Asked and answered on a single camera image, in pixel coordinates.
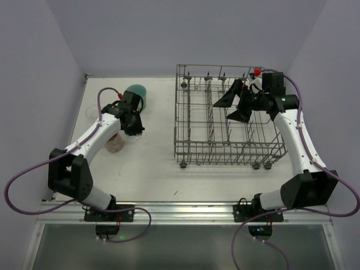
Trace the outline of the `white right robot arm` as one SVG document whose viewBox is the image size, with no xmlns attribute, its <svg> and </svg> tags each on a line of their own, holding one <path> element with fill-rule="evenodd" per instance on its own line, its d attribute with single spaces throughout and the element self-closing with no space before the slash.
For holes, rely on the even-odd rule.
<svg viewBox="0 0 360 270">
<path fill-rule="evenodd" d="M 338 182 L 315 165 L 323 162 L 316 157 L 300 112 L 298 97 L 285 93 L 281 74 L 277 74 L 275 79 L 263 78 L 262 86 L 257 92 L 253 91 L 255 87 L 255 83 L 245 85 L 241 79 L 235 79 L 214 107 L 228 108 L 234 98 L 239 97 L 236 110 L 227 119 L 248 123 L 253 111 L 269 114 L 285 143 L 293 177 L 275 191 L 254 195 L 251 204 L 246 210 L 240 209 L 240 213 L 259 215 L 283 208 L 327 204 Z"/>
</svg>

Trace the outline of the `clear glass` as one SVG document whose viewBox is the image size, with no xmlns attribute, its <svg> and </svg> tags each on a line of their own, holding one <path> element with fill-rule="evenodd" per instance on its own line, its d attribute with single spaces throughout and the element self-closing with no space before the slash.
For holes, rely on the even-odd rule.
<svg viewBox="0 0 360 270">
<path fill-rule="evenodd" d="M 100 114 L 101 107 L 98 107 L 98 104 L 93 104 L 85 110 L 85 117 L 91 122 L 95 122 Z"/>
<path fill-rule="evenodd" d="M 142 138 L 142 133 L 139 133 L 136 135 L 127 136 L 127 141 L 133 143 L 135 141 L 139 141 L 141 138 Z"/>
</svg>

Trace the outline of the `green ceramic mug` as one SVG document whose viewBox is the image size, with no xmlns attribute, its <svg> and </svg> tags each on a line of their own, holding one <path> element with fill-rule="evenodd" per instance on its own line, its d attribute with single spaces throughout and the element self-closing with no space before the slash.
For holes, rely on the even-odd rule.
<svg viewBox="0 0 360 270">
<path fill-rule="evenodd" d="M 142 112 L 146 108 L 147 89 L 141 84 L 133 84 L 130 85 L 126 90 L 135 93 L 142 98 L 138 105 L 138 111 Z"/>
</svg>

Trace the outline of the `clear glass front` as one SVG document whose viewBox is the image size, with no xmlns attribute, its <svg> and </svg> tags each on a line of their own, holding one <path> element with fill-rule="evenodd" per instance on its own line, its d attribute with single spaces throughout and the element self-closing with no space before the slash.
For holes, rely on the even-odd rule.
<svg viewBox="0 0 360 270">
<path fill-rule="evenodd" d="M 98 104 L 93 104 L 85 110 L 85 117 L 91 122 L 95 122 L 100 114 L 101 107 L 98 107 Z"/>
</svg>

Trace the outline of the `pink ceramic mug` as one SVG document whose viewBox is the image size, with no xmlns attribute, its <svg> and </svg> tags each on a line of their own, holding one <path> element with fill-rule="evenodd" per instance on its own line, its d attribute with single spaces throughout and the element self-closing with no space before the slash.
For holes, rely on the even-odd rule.
<svg viewBox="0 0 360 270">
<path fill-rule="evenodd" d="M 113 135 L 105 144 L 105 148 L 108 152 L 115 153 L 122 150 L 124 147 L 124 140 L 120 133 Z"/>
</svg>

